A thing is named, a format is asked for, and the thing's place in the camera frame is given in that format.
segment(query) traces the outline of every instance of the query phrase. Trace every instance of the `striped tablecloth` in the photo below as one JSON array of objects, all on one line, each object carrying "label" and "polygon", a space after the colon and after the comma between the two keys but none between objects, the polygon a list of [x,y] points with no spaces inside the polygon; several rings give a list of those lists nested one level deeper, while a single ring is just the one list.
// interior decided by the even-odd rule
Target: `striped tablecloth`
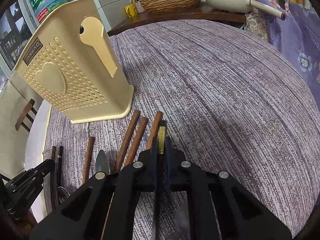
[{"label": "striped tablecloth", "polygon": [[[110,38],[135,93],[130,114],[118,120],[71,124],[52,108],[45,158],[63,145],[63,185],[80,187],[89,136],[111,166],[134,109],[150,119],[164,113],[173,146],[204,170],[226,170],[295,236],[320,190],[320,115],[308,86],[270,44],[245,31],[206,20],[154,23]],[[51,211],[48,178],[44,183]],[[167,193],[160,238],[175,230],[183,193]],[[150,239],[153,196],[142,194],[133,239]]]}]

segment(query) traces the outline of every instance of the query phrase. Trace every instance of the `wooden countertop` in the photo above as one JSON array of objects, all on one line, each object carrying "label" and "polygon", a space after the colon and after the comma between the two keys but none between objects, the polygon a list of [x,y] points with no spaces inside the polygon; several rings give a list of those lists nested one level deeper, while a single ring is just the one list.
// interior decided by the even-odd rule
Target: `wooden countertop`
[{"label": "wooden countertop", "polygon": [[246,23],[246,17],[243,13],[231,13],[226,11],[215,10],[207,4],[200,4],[197,8],[191,8],[184,11],[170,13],[148,13],[143,12],[137,16],[127,18],[110,31],[109,36],[117,35],[125,30],[132,29],[138,26],[149,23],[170,21],[170,20],[185,20],[185,19],[203,19],[219,22],[238,22]]}]

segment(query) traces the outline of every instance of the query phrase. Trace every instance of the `yellow cup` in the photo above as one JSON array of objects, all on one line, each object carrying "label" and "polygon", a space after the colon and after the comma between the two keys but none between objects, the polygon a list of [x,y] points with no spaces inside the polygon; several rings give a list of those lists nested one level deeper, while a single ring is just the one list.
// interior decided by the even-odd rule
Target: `yellow cup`
[{"label": "yellow cup", "polygon": [[138,14],[138,9],[135,4],[130,4],[126,6],[124,9],[127,15],[129,16],[129,18],[136,16]]}]

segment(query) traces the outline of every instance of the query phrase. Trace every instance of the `white pot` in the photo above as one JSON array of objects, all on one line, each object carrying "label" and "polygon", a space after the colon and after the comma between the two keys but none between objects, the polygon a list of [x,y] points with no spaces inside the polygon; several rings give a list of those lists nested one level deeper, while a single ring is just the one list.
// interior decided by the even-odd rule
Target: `white pot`
[{"label": "white pot", "polygon": [[214,9],[248,13],[252,11],[252,6],[250,4],[246,4],[245,1],[246,0],[206,0],[206,2]]},{"label": "white pot", "polygon": [[206,0],[206,2],[214,9],[237,13],[248,13],[252,11],[253,7],[256,7],[266,13],[285,20],[284,13],[255,0]]}]

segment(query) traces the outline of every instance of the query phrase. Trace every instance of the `knife blade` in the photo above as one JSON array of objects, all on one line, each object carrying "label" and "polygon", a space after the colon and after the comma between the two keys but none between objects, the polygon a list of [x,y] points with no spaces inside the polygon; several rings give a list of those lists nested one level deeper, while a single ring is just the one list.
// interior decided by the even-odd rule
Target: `knife blade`
[{"label": "knife blade", "polygon": [[96,163],[94,166],[94,173],[97,173],[99,171],[103,171],[107,175],[110,175],[110,166],[104,150],[100,150],[98,152]]}]

